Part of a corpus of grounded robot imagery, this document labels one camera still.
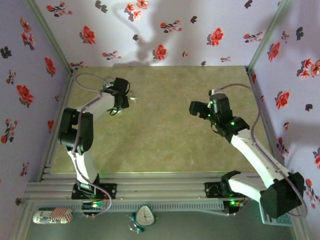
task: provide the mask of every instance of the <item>cable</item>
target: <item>cable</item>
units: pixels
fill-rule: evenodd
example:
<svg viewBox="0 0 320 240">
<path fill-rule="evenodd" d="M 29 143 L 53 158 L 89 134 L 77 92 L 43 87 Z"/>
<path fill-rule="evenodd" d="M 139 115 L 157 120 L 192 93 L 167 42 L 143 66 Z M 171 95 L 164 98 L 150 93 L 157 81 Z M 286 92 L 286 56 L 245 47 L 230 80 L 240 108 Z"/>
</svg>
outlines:
<svg viewBox="0 0 320 240">
<path fill-rule="evenodd" d="M 89 88 L 89 87 L 85 87 L 85 86 L 83 86 L 82 84 L 80 84 L 80 83 L 78 82 L 78 79 L 77 79 L 78 76 L 80 76 L 80 75 L 91 75 L 91 76 L 94 76 L 94 77 L 97 77 L 97 78 L 103 80 L 108 86 L 110 85 L 104 78 L 102 78 L 102 77 L 100 77 L 100 76 L 97 76 L 97 75 L 95 75 L 95 74 L 92 74 L 92 73 L 80 73 L 80 74 L 77 74 L 77 75 L 75 76 L 75 81 L 76 81 L 76 83 L 77 83 L 80 87 L 82 87 L 82 88 L 84 88 L 84 89 L 87 89 L 87 90 L 89 90 L 89 91 L 93 91 L 93 92 L 98 92 L 98 93 L 99 93 L 99 96 L 98 96 L 97 98 L 95 98 L 94 100 L 92 100 L 92 101 L 90 101 L 89 103 L 87 103 L 87 104 L 81 109 L 81 111 L 80 111 L 80 113 L 79 113 L 79 115 L 78 115 L 78 122 L 77 122 L 77 124 L 78 124 L 78 126 L 77 126 L 78 128 L 77 128 L 77 129 L 78 129 L 78 130 L 81 129 L 81 117 L 82 117 L 83 112 L 84 112 L 87 108 L 89 108 L 92 104 L 94 104 L 95 102 L 97 102 L 98 100 L 100 100 L 101 97 L 102 97 L 102 92 L 103 92 L 103 90 L 99 91 L 99 90 L 96 90 L 96 89 L 92 89 L 92 88 Z M 80 171 L 79 166 L 78 166 L 78 163 L 77 163 L 77 156 L 76 156 L 76 149 L 77 149 L 77 146 L 78 146 L 78 143 L 79 143 L 79 138 L 80 138 L 80 131 L 77 131 L 77 132 L 76 132 L 76 136 L 75 136 L 74 146 L 73 146 L 73 148 L 72 148 L 72 150 L 71 150 L 71 154 L 72 154 L 73 157 L 74 157 L 74 165 L 75 165 L 76 171 L 81 175 L 81 177 L 82 177 L 90 186 L 92 186 L 93 188 L 96 188 L 96 189 L 100 190 L 101 192 L 103 192 L 103 193 L 109 198 L 109 200 L 110 200 L 110 203 L 109 203 L 108 207 L 106 207 L 103 211 L 101 211 L 101 212 L 99 212 L 99 213 L 97 213 L 97 214 L 95 214 L 95 215 L 92 215 L 92 218 L 94 218 L 94 217 L 97 217 L 97 216 L 105 213 L 106 211 L 108 211 L 108 210 L 111 208 L 111 206 L 112 206 L 112 197 L 110 196 L 110 194 L 109 194 L 105 189 L 103 189 L 103 188 L 101 188 L 101 187 L 99 187 L 99 186 L 91 183 L 90 180 L 87 179 L 87 178 L 82 174 L 82 172 Z"/>
<path fill-rule="evenodd" d="M 231 83 L 231 84 L 228 84 L 226 86 L 223 86 L 221 88 L 218 88 L 218 89 L 215 89 L 213 92 L 218 92 L 218 91 L 221 91 L 223 89 L 226 89 L 226 88 L 229 88 L 229 87 L 232 87 L 232 86 L 241 86 L 241 87 L 245 87 L 246 89 L 249 89 L 251 90 L 251 92 L 253 93 L 254 95 L 254 98 L 257 99 L 257 96 L 254 92 L 254 90 L 245 85 L 245 84 L 242 84 L 242 83 Z M 296 214 L 293 214 L 293 213 L 290 213 L 288 212 L 287 214 L 293 216 L 293 217 L 297 217 L 297 218 L 305 218 L 307 216 L 307 213 L 308 213 L 308 208 L 307 208 L 307 205 L 306 205 L 306 202 L 304 201 L 304 198 L 301 196 L 300 192 L 298 191 L 298 189 L 295 187 L 295 185 L 291 182 L 291 180 L 281 171 L 281 169 L 270 159 L 270 157 L 261 149 L 261 147 L 258 145 L 257 143 L 257 140 L 255 138 L 255 135 L 254 135 L 254 130 L 255 130 L 255 127 L 259 121 L 259 118 L 261 116 L 261 108 L 260 108 L 260 104 L 259 102 L 257 101 L 257 107 L 258 107 L 258 115 L 252 125 L 252 128 L 251 128 L 251 139 L 252 139 L 252 142 L 253 142 L 253 145 L 260 151 L 261 154 L 263 154 L 266 159 L 268 159 L 268 161 L 272 164 L 272 166 L 280 173 L 280 175 L 289 183 L 289 185 L 292 187 L 293 191 L 295 192 L 295 194 L 298 196 L 299 200 L 301 201 L 302 203 L 302 206 L 303 206 L 303 214 L 301 215 L 296 215 Z"/>
</svg>

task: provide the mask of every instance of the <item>wall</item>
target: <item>wall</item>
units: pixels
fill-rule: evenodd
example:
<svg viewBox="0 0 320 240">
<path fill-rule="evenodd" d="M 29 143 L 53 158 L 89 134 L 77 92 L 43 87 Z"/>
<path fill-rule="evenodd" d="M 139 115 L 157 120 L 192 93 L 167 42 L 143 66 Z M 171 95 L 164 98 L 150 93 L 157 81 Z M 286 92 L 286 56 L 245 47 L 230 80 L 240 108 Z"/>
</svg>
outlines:
<svg viewBox="0 0 320 240">
<path fill-rule="evenodd" d="M 31 223 L 27 240 L 293 240 L 289 227 L 263 224 L 257 202 L 235 217 L 201 212 L 155 212 L 156 223 L 136 234 L 129 230 L 129 213 L 110 212 L 88 220 L 81 213 L 68 224 Z"/>
<path fill-rule="evenodd" d="M 243 66 L 280 0 L 34 0 L 73 68 Z"/>
<path fill-rule="evenodd" d="M 254 80 L 272 119 L 274 146 L 305 179 L 307 222 L 320 238 L 320 2 L 292 1 L 254 66 Z"/>
<path fill-rule="evenodd" d="M 0 239 L 36 181 L 67 70 L 24 1 L 0 0 Z"/>
</svg>

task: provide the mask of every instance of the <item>small alarm clock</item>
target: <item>small alarm clock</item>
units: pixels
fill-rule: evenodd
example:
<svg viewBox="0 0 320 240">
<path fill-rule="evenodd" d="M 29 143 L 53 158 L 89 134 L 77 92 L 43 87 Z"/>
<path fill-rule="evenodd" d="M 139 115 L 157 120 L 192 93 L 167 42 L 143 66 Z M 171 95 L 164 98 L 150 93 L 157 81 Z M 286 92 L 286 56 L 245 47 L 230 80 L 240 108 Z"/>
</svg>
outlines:
<svg viewBox="0 0 320 240">
<path fill-rule="evenodd" d="M 145 227 L 153 225 L 156 221 L 156 217 L 148 205 L 142 205 L 138 211 L 132 213 L 130 219 L 133 222 L 136 228 L 135 232 L 137 233 L 143 233 Z"/>
</svg>

